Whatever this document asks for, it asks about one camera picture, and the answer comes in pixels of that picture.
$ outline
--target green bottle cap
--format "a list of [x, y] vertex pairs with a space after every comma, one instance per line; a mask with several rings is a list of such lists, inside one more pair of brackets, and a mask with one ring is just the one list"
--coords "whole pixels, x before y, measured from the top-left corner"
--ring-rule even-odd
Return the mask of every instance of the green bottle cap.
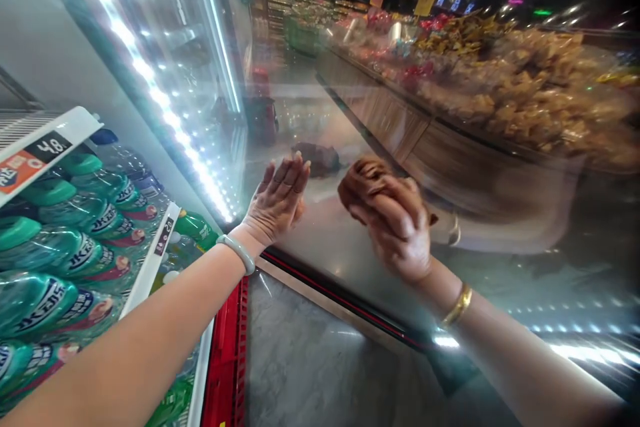
[[49, 207], [68, 200], [78, 193], [68, 181], [62, 179], [43, 180], [30, 185], [22, 191], [21, 197], [38, 207]]
[[88, 153], [70, 153], [60, 161], [60, 166], [70, 175], [87, 175], [102, 168], [102, 161]]
[[34, 238], [41, 228], [39, 222], [26, 217], [0, 219], [0, 252], [24, 244]]

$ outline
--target finger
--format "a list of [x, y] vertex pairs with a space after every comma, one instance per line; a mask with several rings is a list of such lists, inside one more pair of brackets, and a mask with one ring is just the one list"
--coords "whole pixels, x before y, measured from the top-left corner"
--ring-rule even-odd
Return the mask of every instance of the finger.
[[379, 194], [367, 200], [367, 203], [389, 224], [397, 237], [408, 239], [415, 232], [411, 216], [391, 197]]
[[309, 181], [309, 176], [311, 175], [311, 160], [307, 160], [305, 165], [302, 167], [302, 172], [298, 175], [291, 191], [289, 192], [289, 199], [292, 202], [297, 202], [298, 199], [302, 197], [302, 194], [307, 187], [307, 182]]
[[369, 225], [369, 214], [367, 213], [367, 210], [360, 205], [352, 205], [349, 207], [349, 213], [351, 214], [351, 217], [355, 218], [365, 227]]
[[278, 190], [278, 187], [285, 179], [287, 172], [289, 171], [289, 167], [291, 166], [291, 158], [289, 156], [284, 157], [278, 170], [275, 171], [273, 178], [269, 182], [269, 186], [267, 187], [267, 193], [275, 193]]
[[289, 171], [287, 172], [287, 175], [285, 175], [285, 179], [282, 181], [282, 183], [278, 187], [278, 190], [275, 192], [278, 198], [283, 199], [287, 196], [295, 181], [298, 180], [298, 176], [302, 172], [302, 167], [302, 153], [300, 153], [300, 151], [297, 151], [293, 156], [291, 167], [289, 167]]
[[307, 205], [305, 204], [305, 200], [300, 199], [297, 207], [295, 208], [295, 212], [293, 213], [293, 221], [291, 222], [292, 227], [295, 227], [298, 222], [300, 222], [300, 219], [302, 218], [302, 215], [304, 215], [306, 209]]
[[413, 179], [398, 180], [397, 178], [385, 177], [385, 185], [391, 192], [393, 198], [411, 216], [413, 225], [422, 228], [427, 221], [427, 210], [420, 197], [418, 186]]
[[260, 182], [260, 184], [258, 185], [258, 188], [255, 190], [255, 193], [253, 194], [254, 197], [256, 195], [259, 195], [260, 193], [263, 193], [267, 189], [269, 182], [273, 178], [274, 172], [275, 172], [275, 160], [271, 160], [269, 162], [269, 165], [267, 165], [267, 168], [265, 169], [265, 175], [262, 179], [262, 182]]
[[386, 254], [401, 255], [402, 241], [388, 230], [385, 221], [380, 217], [369, 217], [369, 236]]

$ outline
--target glass surface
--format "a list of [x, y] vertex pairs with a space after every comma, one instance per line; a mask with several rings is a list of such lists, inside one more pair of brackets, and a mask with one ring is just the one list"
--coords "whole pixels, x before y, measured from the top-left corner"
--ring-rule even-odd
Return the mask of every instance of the glass surface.
[[222, 224], [270, 159], [313, 151], [307, 211], [278, 249], [454, 350], [337, 196], [379, 155], [437, 212], [436, 257], [625, 393], [640, 364], [635, 0], [66, 3]]

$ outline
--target left hand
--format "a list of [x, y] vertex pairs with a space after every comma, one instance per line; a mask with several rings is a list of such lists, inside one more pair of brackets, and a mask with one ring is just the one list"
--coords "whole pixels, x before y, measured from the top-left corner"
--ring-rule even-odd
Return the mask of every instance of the left hand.
[[310, 173], [311, 162], [303, 163], [299, 151], [293, 159], [283, 158], [277, 171], [273, 160], [267, 166], [242, 221], [264, 247], [275, 243], [300, 220], [305, 211], [302, 194]]

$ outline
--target led light strip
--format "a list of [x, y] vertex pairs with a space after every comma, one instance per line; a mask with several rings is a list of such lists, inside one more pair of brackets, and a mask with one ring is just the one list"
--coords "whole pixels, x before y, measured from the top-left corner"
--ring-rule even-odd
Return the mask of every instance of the led light strip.
[[155, 101], [163, 112], [164, 121], [173, 128], [175, 139], [182, 144], [186, 156], [191, 160], [194, 170], [198, 173], [199, 179], [204, 185], [209, 197], [213, 201], [215, 207], [223, 216], [226, 222], [233, 221], [233, 216], [229, 210], [229, 206], [224, 200], [221, 193], [222, 185], [215, 180], [216, 174], [211, 172], [206, 163], [200, 158], [198, 152], [191, 146], [191, 138], [182, 128], [181, 120], [171, 109], [171, 100], [169, 96], [162, 91], [155, 81], [155, 72], [146, 63], [136, 46], [134, 34], [127, 28], [126, 24], [115, 8], [112, 0], [99, 0], [102, 4], [109, 20], [111, 22], [111, 30], [122, 40], [122, 43], [129, 51], [132, 58], [132, 64], [140, 76], [147, 82], [149, 86], [149, 95]]

